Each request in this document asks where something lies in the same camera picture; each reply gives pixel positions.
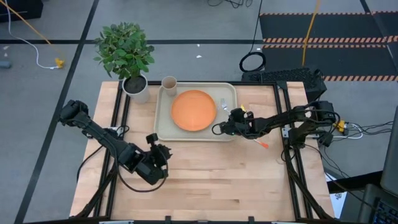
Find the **beige tray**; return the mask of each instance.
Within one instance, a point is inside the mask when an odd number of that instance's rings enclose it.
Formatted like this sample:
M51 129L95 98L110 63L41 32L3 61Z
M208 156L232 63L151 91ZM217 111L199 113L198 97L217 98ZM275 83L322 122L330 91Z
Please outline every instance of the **beige tray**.
M171 118L172 103L178 94L187 90L201 90L209 94L217 107L216 119L207 128L201 131L185 131L180 129ZM237 108L236 89L229 83L177 83L177 95L168 96L162 87L159 88L155 112L155 132L163 141L230 141L234 136L227 134L214 135L211 127L214 124L228 120L228 113L221 107L221 99L224 98L228 109Z

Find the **orange disc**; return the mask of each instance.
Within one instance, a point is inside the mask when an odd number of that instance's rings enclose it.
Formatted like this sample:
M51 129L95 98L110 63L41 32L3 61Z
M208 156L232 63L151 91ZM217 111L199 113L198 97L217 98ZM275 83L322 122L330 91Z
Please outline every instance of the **orange disc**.
M209 94L200 90L188 90L173 101L174 123L187 131L207 128L216 118L216 104Z

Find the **black floor mat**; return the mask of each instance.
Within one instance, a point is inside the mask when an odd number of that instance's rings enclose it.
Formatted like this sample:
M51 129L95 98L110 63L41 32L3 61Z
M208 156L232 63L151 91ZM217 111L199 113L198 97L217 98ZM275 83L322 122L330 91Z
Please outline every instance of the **black floor mat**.
M263 39L303 38L307 34L311 18L312 14L261 14ZM383 38L370 13L317 14L310 37L314 40L318 38L318 41L323 38L323 42L328 38L327 42L338 43L380 42Z
M380 18L385 35L398 35L398 12L376 12L373 16Z
M267 57L266 71L302 66L302 45L265 45L262 52ZM385 45L309 45L305 65L319 68L325 77L345 80L390 80L397 75Z

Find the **orange marker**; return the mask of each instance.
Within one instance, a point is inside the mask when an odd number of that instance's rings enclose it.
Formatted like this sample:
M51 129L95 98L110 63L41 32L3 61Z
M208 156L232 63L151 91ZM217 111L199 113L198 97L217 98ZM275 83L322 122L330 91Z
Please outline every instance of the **orange marker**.
M255 142L257 142L258 144L262 145L264 148L268 149L268 144L264 143L264 142L260 142L257 139L253 139Z

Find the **orange cable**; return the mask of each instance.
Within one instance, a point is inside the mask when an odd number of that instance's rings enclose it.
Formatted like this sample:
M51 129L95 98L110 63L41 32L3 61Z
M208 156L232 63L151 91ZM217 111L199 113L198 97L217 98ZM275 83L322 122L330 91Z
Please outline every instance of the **orange cable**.
M317 5L315 6L315 11L313 12L313 15L312 15L310 27L308 28L308 31L307 31L307 36L304 39L302 66L304 66L304 63L305 63L305 50L307 49L308 37L310 36L310 32L311 32L311 29L312 29L312 24L313 24L313 21L315 20L316 14L318 13L320 4L321 4L321 0L317 0Z
M17 17L19 17L22 21L25 22L26 25L28 25L37 35L39 35L42 39L44 39L51 47L53 47L61 56L62 58L65 58L62 54L61 51L59 51L54 45L51 44L47 38L45 38L40 32L38 32L32 25L30 25L21 15L18 14L15 10L13 10L11 7L9 7L3 0L0 0L0 3L6 6L11 12L13 12Z

